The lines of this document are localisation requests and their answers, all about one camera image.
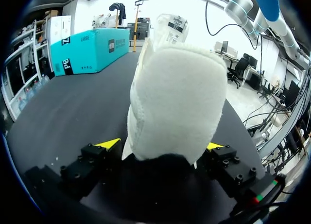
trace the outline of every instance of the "cardboard box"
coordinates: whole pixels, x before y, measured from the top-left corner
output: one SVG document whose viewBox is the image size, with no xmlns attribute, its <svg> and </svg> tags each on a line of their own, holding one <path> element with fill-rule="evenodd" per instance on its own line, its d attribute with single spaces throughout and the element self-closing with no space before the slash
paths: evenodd
<svg viewBox="0 0 311 224">
<path fill-rule="evenodd" d="M 45 16 L 56 17 L 58 16 L 58 10 L 49 10 L 45 12 Z"/>
<path fill-rule="evenodd" d="M 95 29 L 51 45 L 55 76 L 96 73 L 128 53 L 129 30 Z"/>
</svg>

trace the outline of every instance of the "yellow pole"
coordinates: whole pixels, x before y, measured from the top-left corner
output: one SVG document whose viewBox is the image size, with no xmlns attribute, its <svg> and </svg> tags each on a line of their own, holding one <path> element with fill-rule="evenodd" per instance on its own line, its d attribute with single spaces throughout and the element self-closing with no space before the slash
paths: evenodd
<svg viewBox="0 0 311 224">
<path fill-rule="evenodd" d="M 116 28 L 118 27 L 118 13 L 119 13 L 119 11 L 118 11 L 118 9 L 117 9 L 117 15 L 116 15 Z"/>
<path fill-rule="evenodd" d="M 137 5 L 136 21 L 135 21 L 135 27 L 134 27 L 134 50 L 133 52 L 136 52 L 136 31 L 137 31 L 137 22 L 138 22 L 138 8 L 139 8 L 139 5 Z"/>
</svg>

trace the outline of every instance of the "white cloth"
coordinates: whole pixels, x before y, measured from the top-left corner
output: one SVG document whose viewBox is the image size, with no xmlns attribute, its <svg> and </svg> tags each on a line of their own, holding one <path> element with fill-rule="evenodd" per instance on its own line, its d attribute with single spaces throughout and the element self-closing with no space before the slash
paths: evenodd
<svg viewBox="0 0 311 224">
<path fill-rule="evenodd" d="M 122 158 L 131 151 L 138 160 L 179 154 L 193 164 L 220 120 L 226 66 L 213 53 L 181 43 L 143 51 L 131 86 Z"/>
</svg>

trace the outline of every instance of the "shelving unit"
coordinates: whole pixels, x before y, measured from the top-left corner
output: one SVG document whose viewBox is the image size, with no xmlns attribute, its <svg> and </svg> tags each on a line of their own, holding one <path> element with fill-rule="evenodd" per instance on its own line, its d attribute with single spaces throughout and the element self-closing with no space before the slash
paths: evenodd
<svg viewBox="0 0 311 224">
<path fill-rule="evenodd" d="M 28 30 L 28 31 L 22 33 L 21 35 L 17 36 L 16 38 L 14 38 L 11 41 L 12 46 L 22 42 L 22 40 L 24 40 L 26 37 L 31 37 L 31 40 L 24 43 L 23 45 L 21 45 L 16 51 L 14 51 L 12 54 L 10 54 L 6 58 L 6 60 L 4 61 L 4 65 L 6 66 L 6 70 L 5 70 L 5 73 L 1 76 L 1 81 L 2 81 L 1 91 L 3 94 L 5 104 L 9 110 L 9 113 L 10 113 L 13 121 L 16 121 L 16 119 L 18 118 L 18 116 L 20 114 L 20 110 L 18 108 L 19 97 L 25 99 L 26 98 L 26 92 L 25 92 L 26 88 L 28 88 L 32 84 L 32 82 L 34 82 L 34 80 L 38 79 L 39 81 L 41 81 L 41 79 L 42 79 L 41 71 L 40 71 L 40 67 L 39 67 L 39 59 L 42 59 L 44 56 L 38 58 L 38 54 L 37 54 L 38 50 L 42 50 L 43 48 L 46 47 L 46 49 L 47 49 L 46 57 L 48 58 L 49 65 L 50 65 L 50 68 L 52 71 L 51 59 L 50 59 L 50 49 L 49 49 L 49 42 L 48 42 L 47 35 L 45 35 L 46 41 L 42 45 L 37 46 L 38 43 L 36 41 L 36 37 L 39 37 L 40 35 L 47 32 L 47 25 L 48 25 L 47 22 L 48 22 L 48 17 L 45 17 L 43 20 L 40 20 L 40 21 L 35 20 L 33 22 L 33 28 L 31 30 Z M 39 32 L 36 32 L 37 26 L 42 25 L 44 23 L 45 23 L 45 28 L 41 29 L 41 31 L 39 31 Z M 21 57 L 19 57 L 18 58 L 18 65 L 19 65 L 19 70 L 20 70 L 23 86 L 19 89 L 18 92 L 15 91 L 16 94 L 14 94 L 14 92 L 12 90 L 12 86 L 11 86 L 10 71 L 8 71 L 7 65 L 10 62 L 12 62 L 14 59 L 17 60 L 17 56 L 19 56 L 21 53 L 23 53 L 23 50 L 25 50 L 28 47 L 33 48 L 32 51 L 33 51 L 33 58 L 34 58 L 34 63 L 35 63 L 36 74 L 30 78 L 28 77 L 28 80 L 26 80 L 24 77 L 25 69 L 22 68 Z"/>
</svg>

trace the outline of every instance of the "office chair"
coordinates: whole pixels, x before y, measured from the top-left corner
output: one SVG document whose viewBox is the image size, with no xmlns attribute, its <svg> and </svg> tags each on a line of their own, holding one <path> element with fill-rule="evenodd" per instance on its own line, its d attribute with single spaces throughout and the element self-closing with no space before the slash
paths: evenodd
<svg viewBox="0 0 311 224">
<path fill-rule="evenodd" d="M 246 60 L 248 60 L 248 61 L 249 61 L 250 55 L 249 55 L 249 54 L 244 53 L 244 54 L 243 54 L 243 57 L 244 57 Z"/>
<path fill-rule="evenodd" d="M 270 83 L 268 84 L 268 88 L 266 86 L 261 85 L 261 92 L 257 92 L 258 94 L 260 93 L 261 96 L 259 98 L 264 98 L 267 97 L 268 95 L 271 95 L 273 93 L 274 89 L 270 89 Z"/>
<path fill-rule="evenodd" d="M 227 74 L 228 81 L 234 82 L 237 85 L 237 89 L 241 86 L 238 80 L 243 79 L 243 74 L 248 64 L 249 61 L 243 57 L 238 61 L 237 65 L 235 66 L 235 69 L 228 68 L 229 71 L 229 73 Z"/>
</svg>

